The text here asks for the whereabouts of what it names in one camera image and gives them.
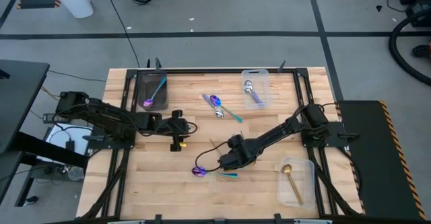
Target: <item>desk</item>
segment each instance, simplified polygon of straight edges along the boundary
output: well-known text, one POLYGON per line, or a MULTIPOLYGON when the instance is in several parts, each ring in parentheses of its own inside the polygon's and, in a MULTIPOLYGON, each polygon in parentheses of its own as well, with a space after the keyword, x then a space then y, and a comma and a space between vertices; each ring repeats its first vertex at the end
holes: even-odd
MULTIPOLYGON (((104 102, 121 105, 126 71, 109 71, 104 102)), ((325 68, 311 67, 308 73, 315 102, 333 102, 325 68)), ((235 171, 238 179, 217 175, 198 178, 191 173, 196 156, 213 148, 209 139, 218 144, 241 131, 245 138, 258 137, 293 114, 298 107, 293 76, 270 73, 269 82, 272 105, 265 110, 245 110, 240 73, 168 74, 169 108, 162 112, 164 117, 169 117, 172 110, 181 109, 183 117, 196 123, 199 130, 186 139, 187 147, 181 152, 170 152, 170 137, 136 136, 135 147, 129 156, 121 219, 154 219, 157 214, 163 219, 272 219, 274 213, 280 213, 282 218, 318 217, 316 207, 311 210, 285 207, 277 200, 277 168, 281 159, 285 156, 307 159, 299 135, 270 146, 255 165, 235 171), (244 122, 239 124, 229 116, 217 119, 201 94, 216 94, 244 122)), ((303 82, 301 84, 305 95, 305 86, 303 82)), ((325 113, 329 120, 338 119, 333 106, 328 106, 325 113)), ((227 146, 220 147, 218 152, 208 153, 199 162, 208 168, 215 167, 220 154, 227 150, 227 146)), ((111 151, 102 150, 89 160, 77 216, 85 214, 103 191, 111 151)), ((327 149, 326 152, 334 186, 349 205, 361 213, 349 161, 337 149, 327 149)), ((325 188, 321 186, 325 210, 329 213, 325 188)), ((110 215, 115 197, 114 190, 110 215)))
MULTIPOLYGON (((10 75, 0 79, 0 179, 4 178, 0 181, 0 203, 19 164, 36 165, 37 155, 86 167, 87 157, 20 132, 48 68, 47 63, 0 60, 0 69, 10 75)), ((23 205, 32 181, 27 177, 17 207, 23 205)))

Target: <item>wooden tabletop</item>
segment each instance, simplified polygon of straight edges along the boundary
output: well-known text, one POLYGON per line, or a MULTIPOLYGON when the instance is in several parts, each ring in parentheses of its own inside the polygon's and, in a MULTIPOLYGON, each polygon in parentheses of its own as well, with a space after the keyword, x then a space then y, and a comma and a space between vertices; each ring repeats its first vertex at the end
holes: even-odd
MULTIPOLYGON (((311 67, 308 72, 315 102, 333 102, 325 68, 311 67)), ((125 73, 126 69, 109 71, 104 102, 120 106, 125 73)), ((280 161, 287 156, 307 159, 298 134, 268 147, 257 158, 256 164, 236 170, 237 179, 217 173, 198 178, 191 173, 196 156, 214 147, 210 139, 217 145, 240 132, 245 138, 258 137, 293 114, 298 100, 292 74, 270 73, 269 82, 272 105, 265 110, 245 110, 240 73, 168 74, 169 108, 162 112, 164 117, 169 117, 172 110, 181 109, 183 117, 196 123, 199 129, 186 139, 187 147, 183 147, 181 152, 170 152, 170 137, 137 135, 129 157, 121 219, 154 219, 156 214, 161 214, 163 219, 271 219, 275 213, 280 213, 282 218, 318 217, 316 207, 309 210, 287 207, 277 200, 280 161), (216 118, 201 94, 219 96, 223 105, 241 116, 244 122, 240 124, 228 115, 223 119, 216 118)), ((334 106, 327 106, 325 114, 329 120, 338 119, 334 106)), ((199 164, 207 169, 216 167, 220 155, 228 150, 227 146, 220 147, 199 159, 199 164)), ((102 150, 91 158, 77 216, 86 213, 103 191, 111 151, 102 150)), ((327 149, 326 152, 333 185, 350 206, 361 213, 348 159, 337 149, 327 149)), ((329 213, 324 188, 322 192, 325 209, 329 213)), ((111 215, 116 196, 117 190, 114 189, 111 215)))

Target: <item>gray floor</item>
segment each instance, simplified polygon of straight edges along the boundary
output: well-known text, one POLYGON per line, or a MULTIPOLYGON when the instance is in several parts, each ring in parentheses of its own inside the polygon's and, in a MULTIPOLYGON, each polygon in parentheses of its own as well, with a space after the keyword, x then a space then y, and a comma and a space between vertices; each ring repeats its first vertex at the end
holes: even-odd
MULTIPOLYGON (((0 14, 10 0, 0 0, 0 14)), ((130 0, 113 0, 130 33, 291 31, 317 32, 310 0, 154 0, 139 6, 130 0)), ((386 0, 317 0, 327 32, 390 32, 405 15, 391 11, 386 0), (382 5, 382 11, 376 10, 382 5)), ((397 0, 393 6, 400 7, 397 0)), ((76 20, 64 5, 58 9, 16 9, 0 28, 2 34, 112 34, 123 33, 109 0, 92 0, 94 15, 76 20)), ((406 26, 405 31, 417 30, 406 26)), ((417 60, 409 50, 429 38, 399 39, 401 54, 431 76, 429 60, 417 60)), ((431 88, 402 71, 387 50, 385 37, 328 38, 345 100, 384 100, 389 107, 400 143, 413 175, 424 210, 431 215, 430 133, 427 116, 431 88)), ((316 36, 132 38, 141 65, 159 57, 164 67, 327 66, 321 39, 316 36)), ((106 79, 109 68, 136 67, 124 38, 63 40, 0 40, 0 58, 38 61, 64 73, 106 79)), ((44 86, 60 91, 85 91, 101 97, 104 84, 48 74, 44 86)), ((32 110, 42 115, 55 110, 56 101, 40 92, 32 110)), ((22 131, 42 138, 48 125, 29 114, 22 131)), ((15 177, 0 206, 4 223, 46 223, 72 219, 80 184, 35 184, 31 194, 40 201, 14 208, 25 174, 15 177)))

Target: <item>gold spoon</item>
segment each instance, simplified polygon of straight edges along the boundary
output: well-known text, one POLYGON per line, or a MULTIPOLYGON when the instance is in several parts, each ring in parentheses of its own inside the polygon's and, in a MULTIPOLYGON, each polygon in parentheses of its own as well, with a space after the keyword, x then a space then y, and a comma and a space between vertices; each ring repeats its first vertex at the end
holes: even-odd
POLYGON ((302 198, 299 194, 298 188, 296 187, 296 184, 294 182, 294 179, 291 177, 290 172, 292 171, 292 166, 290 164, 286 164, 283 166, 283 174, 287 175, 289 177, 290 184, 292 185, 292 188, 294 189, 296 198, 298 199, 299 205, 302 205, 302 198))

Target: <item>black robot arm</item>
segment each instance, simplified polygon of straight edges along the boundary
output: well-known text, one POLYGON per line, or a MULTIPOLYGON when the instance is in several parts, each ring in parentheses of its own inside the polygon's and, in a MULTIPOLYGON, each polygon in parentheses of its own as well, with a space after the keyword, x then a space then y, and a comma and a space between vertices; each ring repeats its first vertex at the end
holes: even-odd
MULTIPOLYGON (((321 105, 309 104, 301 107, 297 109, 291 117, 287 118, 285 122, 256 139, 243 139, 241 135, 231 137, 228 140, 228 146, 231 150, 227 154, 220 156, 220 167, 224 170, 236 170, 245 167, 254 162, 265 148, 294 133, 305 131, 314 139, 323 142, 330 136, 330 132, 327 128, 328 123, 325 114, 323 114, 323 107, 321 105), (302 122, 299 122, 297 119, 299 114, 302 116, 302 122)), ((321 169, 314 154, 312 154, 310 160, 315 165, 317 176, 322 180, 328 192, 334 197, 335 202, 337 202, 342 211, 346 215, 359 215, 355 210, 350 208, 349 204, 332 185, 330 179, 328 179, 321 169)))
POLYGON ((171 151, 180 151, 181 143, 190 134, 189 122, 181 118, 183 112, 175 110, 172 117, 163 119, 154 112, 128 112, 111 106, 96 98, 89 98, 84 92, 61 92, 56 115, 69 119, 82 119, 99 126, 118 141, 130 139, 135 132, 147 137, 162 135, 172 137, 171 151))

